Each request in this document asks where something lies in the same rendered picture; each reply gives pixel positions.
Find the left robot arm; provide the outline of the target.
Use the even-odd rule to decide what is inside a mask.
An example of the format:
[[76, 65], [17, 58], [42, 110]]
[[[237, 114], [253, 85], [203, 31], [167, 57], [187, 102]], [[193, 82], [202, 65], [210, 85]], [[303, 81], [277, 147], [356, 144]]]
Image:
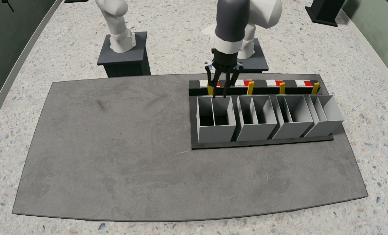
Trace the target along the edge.
[[225, 54], [239, 51], [239, 59], [255, 53], [255, 25], [269, 29], [282, 13], [281, 0], [218, 0], [216, 7], [216, 24], [200, 31], [200, 36]]

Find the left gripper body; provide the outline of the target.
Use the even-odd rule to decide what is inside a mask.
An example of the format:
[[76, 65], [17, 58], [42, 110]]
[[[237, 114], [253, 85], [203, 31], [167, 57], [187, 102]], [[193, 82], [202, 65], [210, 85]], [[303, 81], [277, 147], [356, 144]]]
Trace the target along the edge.
[[230, 66], [231, 69], [233, 69], [236, 65], [236, 59], [238, 56], [238, 52], [233, 54], [225, 54], [223, 52], [218, 51], [214, 48], [214, 57], [212, 62], [212, 66], [218, 71], [219, 66], [222, 65], [223, 69], [222, 72], [227, 71], [227, 66]]

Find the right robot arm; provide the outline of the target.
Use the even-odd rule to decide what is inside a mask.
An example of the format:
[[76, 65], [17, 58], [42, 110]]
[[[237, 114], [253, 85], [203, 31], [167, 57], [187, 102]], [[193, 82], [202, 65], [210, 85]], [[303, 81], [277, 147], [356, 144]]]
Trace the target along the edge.
[[135, 33], [125, 25], [123, 15], [128, 11], [125, 0], [95, 0], [110, 30], [110, 48], [123, 53], [136, 46]]

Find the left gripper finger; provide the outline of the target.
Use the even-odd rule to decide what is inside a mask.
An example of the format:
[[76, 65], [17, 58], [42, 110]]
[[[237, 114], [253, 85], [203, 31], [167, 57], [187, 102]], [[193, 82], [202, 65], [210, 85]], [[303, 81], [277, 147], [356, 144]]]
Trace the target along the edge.
[[212, 62], [210, 62], [210, 63], [205, 62], [204, 64], [205, 64], [205, 70], [207, 71], [207, 75], [208, 75], [208, 86], [211, 86], [211, 88], [213, 89], [213, 98], [215, 98], [216, 85], [218, 83], [219, 76], [222, 72], [223, 66], [222, 65], [219, 66], [218, 71], [217, 70], [215, 71], [213, 80], [211, 80], [211, 71], [210, 70], [212, 68]]
[[223, 90], [223, 97], [226, 98], [226, 94], [227, 94], [227, 89], [229, 89], [232, 86], [235, 85], [236, 83], [236, 80], [239, 76], [239, 73], [240, 71], [243, 69], [243, 64], [242, 62], [237, 62], [237, 65], [235, 67], [235, 70], [232, 74], [232, 77], [231, 77], [231, 80], [230, 80], [230, 66], [227, 66], [227, 71], [226, 71], [226, 81], [225, 81], [225, 84], [224, 84], [224, 90]]

